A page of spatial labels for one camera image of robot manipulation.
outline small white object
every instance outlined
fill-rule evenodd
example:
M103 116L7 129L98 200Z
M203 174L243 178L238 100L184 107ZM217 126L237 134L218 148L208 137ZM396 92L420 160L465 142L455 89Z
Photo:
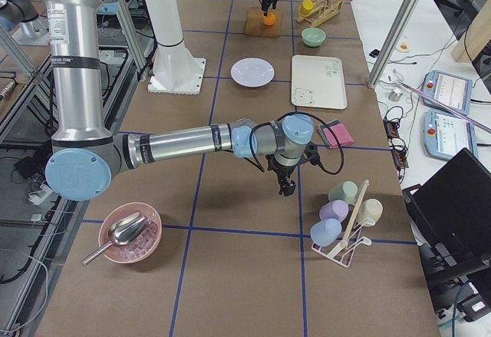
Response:
M348 100L341 59L294 55L292 104L298 107L345 109Z
M45 183L42 183L38 191L29 194L29 201L34 205L40 205L53 192L53 190Z
M41 222L42 215L41 214L33 214L31 215L31 222Z
M258 88L268 84L275 76L275 69L261 58L244 58L237 61L230 70L237 84Z
M409 53L409 45L406 43L399 43L396 47L396 51L400 51L401 53Z
M400 88L392 88L389 94L389 101L399 101L402 97L402 90Z

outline sticker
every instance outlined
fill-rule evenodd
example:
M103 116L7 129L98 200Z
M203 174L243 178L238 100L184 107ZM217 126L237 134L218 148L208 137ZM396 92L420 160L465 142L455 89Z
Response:
M66 9L48 9L48 24L52 44L70 43Z
M482 308L484 308L486 305L484 304L484 302L482 301L479 301L477 304L474 304L472 305L471 307L473 308L473 311L474 312L478 312L480 311Z

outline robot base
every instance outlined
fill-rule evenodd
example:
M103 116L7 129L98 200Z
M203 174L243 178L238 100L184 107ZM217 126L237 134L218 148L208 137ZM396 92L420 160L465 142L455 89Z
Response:
M48 29L48 20L45 18L38 18L40 23L43 24L43 27ZM31 46L39 46L39 47L44 47L46 45L49 45L49 39L50 39L50 34L49 31L47 31L44 35L38 37L38 38L29 38L22 28L18 28L14 34L12 35L14 38L15 42L18 45L31 45Z
M205 73L206 59L190 58L189 61L196 64L194 72L190 72L185 78L179 78L180 80L173 78L171 70L155 73L148 84L148 91L150 93L199 94Z

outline screen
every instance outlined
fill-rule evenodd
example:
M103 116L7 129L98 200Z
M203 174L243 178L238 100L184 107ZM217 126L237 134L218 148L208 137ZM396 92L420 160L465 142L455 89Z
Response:
M449 160L414 193L414 201L431 236L445 245L457 263L466 259L465 252L491 253L491 173L470 151L462 149ZM469 278L491 303L491 269Z
M467 81L447 74L439 74L435 99L455 109L463 108Z
M437 150L441 153L454 156L464 147L469 149L468 123L460 118L437 114Z

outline table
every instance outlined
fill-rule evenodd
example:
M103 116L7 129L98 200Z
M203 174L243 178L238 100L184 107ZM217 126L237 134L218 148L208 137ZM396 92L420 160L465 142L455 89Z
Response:
M363 41L365 57L370 67L374 59L368 54L375 48L381 48L402 1L353 1L354 16L360 30L360 38ZM385 81L387 81L388 75L392 75L394 69L404 76L406 84L414 87L422 83L425 74L431 69L456 74L471 80L476 80L479 77L471 64L456 63L453 60L451 52L456 45L455 37L433 0L420 0L404 30L401 41L409 45L410 52L404 54L395 51L390 58L391 60L400 60L406 55L427 55L444 48L446 44L450 46L442 52L437 52L431 56L405 60L406 62L416 61L417 64L389 64L382 76ZM378 85L375 91L378 100L388 107L399 105L405 111L409 111L410 103L407 92L398 102L393 102L388 99L390 88ZM478 100L489 100L489 92L481 80L476 82L472 96ZM488 108L479 104L471 104L469 116L482 124L491 126ZM387 108L381 105L382 116L385 115L386 110ZM406 171L402 187L425 183L446 163L444 160L428 156L423 145L423 118L429 110L430 108L421 101L416 109L416 114L414 115L413 110L408 114L407 118L401 121L400 135L407 143L410 141L409 168ZM394 112L390 117L399 117L399 112ZM489 142L490 136L477 128L476 139L479 142L486 143ZM488 170L491 170L491 152L489 148L478 148L478 153L479 161ZM487 315L473 323L457 323L456 333L464 336L483 335L486 330L489 331L490 325L491 316ZM443 336L450 336L450 328L441 329L441 333Z
M376 95L364 86L367 66L349 3L324 24L328 41L306 48L294 22L301 0L281 0L282 36L248 38L247 10L257 0L177 0L186 46L207 66L199 96L149 94L142 83L122 131L157 133L251 117L270 121L290 104L292 55L339 57L348 95L345 111L301 109L340 118L356 145L331 177L315 167L296 172L295 195L278 196L276 177L231 154L168 160L115 177L92 200L37 336L436 336L437 324L381 125ZM261 57L275 68L260 89L238 86L229 70ZM328 169L338 152L322 150ZM343 269L310 251L309 230L326 193L343 180L369 179L366 198L384 204L379 223ZM97 245L105 216L143 201L160 213L163 240L145 261L121 266L80 261Z

